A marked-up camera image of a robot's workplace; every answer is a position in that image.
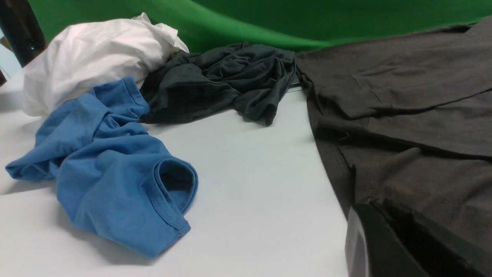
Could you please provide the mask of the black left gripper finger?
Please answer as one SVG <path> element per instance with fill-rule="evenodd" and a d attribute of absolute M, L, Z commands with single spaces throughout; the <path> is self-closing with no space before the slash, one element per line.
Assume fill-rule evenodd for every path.
<path fill-rule="evenodd" d="M 350 277 L 490 277 L 491 254 L 398 203 L 354 204 L 347 219 Z"/>

